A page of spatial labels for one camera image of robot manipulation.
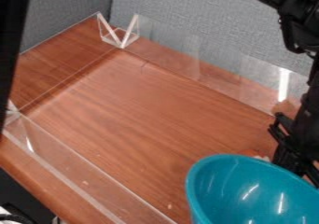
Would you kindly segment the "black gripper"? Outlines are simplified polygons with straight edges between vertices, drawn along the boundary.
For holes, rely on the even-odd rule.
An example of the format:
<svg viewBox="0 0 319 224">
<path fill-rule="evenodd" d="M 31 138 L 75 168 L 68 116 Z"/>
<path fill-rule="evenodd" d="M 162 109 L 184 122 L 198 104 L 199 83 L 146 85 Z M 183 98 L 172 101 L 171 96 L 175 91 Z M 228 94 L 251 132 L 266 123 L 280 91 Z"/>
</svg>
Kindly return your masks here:
<svg viewBox="0 0 319 224">
<path fill-rule="evenodd" d="M 295 119 L 276 112 L 268 131 L 278 142 L 272 163 L 319 188 L 319 168 L 312 164 L 319 161 L 319 107 L 302 105 Z"/>
</svg>

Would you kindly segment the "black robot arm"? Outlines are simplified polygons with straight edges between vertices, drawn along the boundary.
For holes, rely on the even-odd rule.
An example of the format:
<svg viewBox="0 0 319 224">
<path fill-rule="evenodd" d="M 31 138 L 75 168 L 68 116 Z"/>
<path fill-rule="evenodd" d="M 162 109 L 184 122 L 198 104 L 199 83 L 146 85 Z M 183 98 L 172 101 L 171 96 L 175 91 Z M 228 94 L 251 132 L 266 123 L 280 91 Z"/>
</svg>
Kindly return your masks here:
<svg viewBox="0 0 319 224">
<path fill-rule="evenodd" d="M 312 58 L 308 91 L 291 119 L 275 114 L 270 133 L 278 142 L 272 163 L 310 179 L 319 188 L 319 0 L 259 0 L 279 15 L 279 25 L 288 51 Z"/>
</svg>

